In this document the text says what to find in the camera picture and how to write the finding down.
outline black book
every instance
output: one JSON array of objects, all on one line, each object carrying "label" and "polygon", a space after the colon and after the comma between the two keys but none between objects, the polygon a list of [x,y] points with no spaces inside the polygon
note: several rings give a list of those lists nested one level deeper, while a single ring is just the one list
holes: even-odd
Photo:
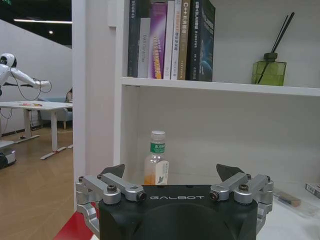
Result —
[{"label": "black book", "polygon": [[128,77],[138,77],[140,17],[138,16],[138,1],[130,0],[129,45],[128,45]]},{"label": "black book", "polygon": [[210,0],[192,0],[188,80],[213,80],[215,14]]}]

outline purple book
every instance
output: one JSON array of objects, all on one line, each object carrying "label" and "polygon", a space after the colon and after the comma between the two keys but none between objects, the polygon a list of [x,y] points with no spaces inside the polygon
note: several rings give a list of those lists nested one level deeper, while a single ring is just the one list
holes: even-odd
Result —
[{"label": "purple book", "polygon": [[152,3],[150,18],[148,78],[162,79],[165,61],[167,3]]}]

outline book spine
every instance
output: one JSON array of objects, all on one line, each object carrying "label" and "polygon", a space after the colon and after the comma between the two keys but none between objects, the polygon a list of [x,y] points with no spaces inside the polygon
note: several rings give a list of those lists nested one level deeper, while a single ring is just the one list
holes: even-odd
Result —
[{"label": "book spine", "polygon": [[138,78],[148,77],[150,18],[142,17],[140,21]]},{"label": "book spine", "polygon": [[202,1],[201,0],[193,0],[192,1],[192,9],[191,9],[191,17],[190,17],[190,40],[189,43],[189,76],[188,80],[197,81],[199,75],[199,67],[200,67],[200,36],[201,36],[201,9],[202,9]]},{"label": "book spine", "polygon": [[150,18],[148,78],[162,79],[164,74],[167,3],[152,3]]},{"label": "book spine", "polygon": [[197,73],[198,81],[213,81],[213,62],[214,62],[214,38],[215,38],[215,15],[216,8],[210,0],[202,0],[200,9],[200,32],[199,37],[199,71]]},{"label": "book spine", "polygon": [[138,0],[130,0],[129,45],[128,45],[128,77],[138,76],[138,54],[140,19],[138,17]]},{"label": "book spine", "polygon": [[181,24],[180,24],[181,25],[180,46],[179,46],[179,61],[178,61],[178,80],[186,79],[189,17],[190,17],[190,0],[182,0]]},{"label": "book spine", "polygon": [[179,45],[180,45],[180,26],[181,26],[181,4],[182,0],[174,2],[174,20],[173,20],[173,40],[172,40],[172,61],[171,61],[171,79],[178,79]]},{"label": "book spine", "polygon": [[165,52],[163,79],[171,78],[172,45],[174,35],[175,2],[168,1],[165,29]]}]

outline shelf edge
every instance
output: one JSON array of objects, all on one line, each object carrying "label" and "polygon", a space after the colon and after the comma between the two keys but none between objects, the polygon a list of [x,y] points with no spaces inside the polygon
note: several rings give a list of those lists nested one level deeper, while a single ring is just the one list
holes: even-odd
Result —
[{"label": "shelf edge", "polygon": [[320,97],[320,88],[122,77],[122,85]]}]

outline white book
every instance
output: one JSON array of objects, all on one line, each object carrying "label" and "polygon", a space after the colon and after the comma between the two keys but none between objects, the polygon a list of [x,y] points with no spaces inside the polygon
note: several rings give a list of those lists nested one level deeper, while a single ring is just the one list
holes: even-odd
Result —
[{"label": "white book", "polygon": [[142,17],[140,19],[138,78],[148,77],[149,37],[150,37],[150,18]]},{"label": "white book", "polygon": [[163,79],[171,79],[171,60],[174,36],[175,1],[168,1],[165,29],[165,50]]},{"label": "white book", "polygon": [[174,1],[173,39],[172,39],[172,62],[171,79],[178,79],[179,45],[180,45],[180,23],[181,23],[181,1]]}]

